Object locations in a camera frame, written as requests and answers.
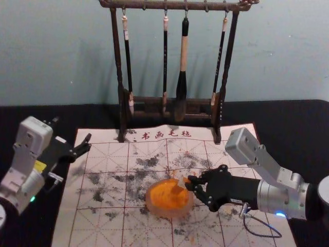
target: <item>orange dish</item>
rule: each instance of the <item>orange dish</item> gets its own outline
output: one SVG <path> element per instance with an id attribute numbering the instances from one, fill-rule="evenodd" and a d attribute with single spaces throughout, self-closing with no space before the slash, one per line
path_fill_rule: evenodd
<path id="1" fill-rule="evenodd" d="M 193 193 L 182 189 L 174 192 L 177 179 L 165 179 L 154 183 L 146 192 L 148 210 L 161 217 L 181 217 L 186 215 L 193 206 Z"/>

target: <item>blue led light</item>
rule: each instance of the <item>blue led light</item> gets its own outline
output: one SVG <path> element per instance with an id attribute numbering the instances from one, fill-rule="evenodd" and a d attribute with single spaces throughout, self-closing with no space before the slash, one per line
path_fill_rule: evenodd
<path id="1" fill-rule="evenodd" d="M 286 218 L 286 215 L 284 213 L 281 213 L 281 212 L 277 212 L 276 215 Z"/>

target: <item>blue-gray wall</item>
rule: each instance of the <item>blue-gray wall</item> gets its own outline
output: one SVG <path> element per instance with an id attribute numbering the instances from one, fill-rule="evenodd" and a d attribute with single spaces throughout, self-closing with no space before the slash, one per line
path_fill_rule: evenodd
<path id="1" fill-rule="evenodd" d="M 242 12 L 227 100 L 329 100 L 328 12 L 328 0 L 261 0 Z M 127 85 L 122 11 L 117 14 Z M 134 93 L 160 96 L 163 11 L 127 10 L 126 15 Z M 168 91 L 174 96 L 184 12 L 168 11 L 168 16 Z M 190 11 L 188 17 L 188 96 L 210 97 L 223 13 Z M 117 100 L 108 9 L 97 0 L 0 1 L 0 105 Z"/>

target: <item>black tablecloth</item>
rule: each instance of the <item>black tablecloth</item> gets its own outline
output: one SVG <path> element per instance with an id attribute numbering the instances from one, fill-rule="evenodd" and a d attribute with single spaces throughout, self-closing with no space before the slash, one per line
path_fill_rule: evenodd
<path id="1" fill-rule="evenodd" d="M 55 128 L 74 143 L 78 128 L 118 128 L 116 105 L 66 105 L 0 108 L 0 175 L 8 170 L 12 145 L 19 123 L 28 116 L 50 120 L 60 117 Z M 283 167 L 300 173 L 305 181 L 319 183 L 329 175 L 329 103 L 321 100 L 229 102 L 224 125 L 253 122 L 261 143 Z M 173 124 L 170 120 L 135 119 L 130 128 Z M 184 121 L 180 125 L 209 127 L 209 120 Z M 66 176 L 68 167 L 58 167 Z M 5 236 L 3 246 L 50 246 L 64 185 L 50 195 L 40 193 L 20 217 L 17 226 Z M 298 246 L 329 246 L 329 232 L 321 222 L 289 221 Z"/>

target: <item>hanging brush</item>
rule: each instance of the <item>hanging brush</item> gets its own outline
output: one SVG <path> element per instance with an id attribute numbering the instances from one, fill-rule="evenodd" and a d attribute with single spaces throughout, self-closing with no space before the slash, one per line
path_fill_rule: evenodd
<path id="1" fill-rule="evenodd" d="M 125 47 L 125 57 L 127 61 L 127 73 L 128 73 L 128 90 L 129 90 L 129 109 L 131 114 L 134 114 L 134 95 L 133 95 L 133 83 L 132 83 L 132 69 L 130 65 L 130 51 L 129 51 L 129 34 L 128 34 L 128 18 L 125 16 L 125 9 L 122 9 L 122 25 L 124 34 L 124 47 Z"/>
<path id="2" fill-rule="evenodd" d="M 222 36 L 221 36 L 221 42 L 220 42 L 220 50 L 218 52 L 215 82 L 214 82 L 214 88 L 213 88 L 211 102 L 210 102 L 211 106 L 215 105 L 217 81 L 218 81 L 218 74 L 220 72 L 220 66 L 221 66 L 221 58 L 222 58 L 222 51 L 223 51 L 223 45 L 224 45 L 226 26 L 227 26 L 227 12 L 225 12 L 225 17 L 223 19 Z"/>
<path id="3" fill-rule="evenodd" d="M 180 50 L 180 72 L 176 88 L 176 102 L 175 102 L 175 121 L 179 122 L 184 119 L 186 113 L 186 66 L 187 66 L 187 47 L 188 47 L 188 32 L 189 20 L 187 19 L 187 11 L 185 11 L 185 18 L 182 22 L 181 32 L 181 50 Z"/>
<path id="4" fill-rule="evenodd" d="M 168 17 L 167 10 L 164 11 L 163 18 L 163 96 L 162 113 L 166 112 L 167 104 L 167 43 L 168 43 Z"/>

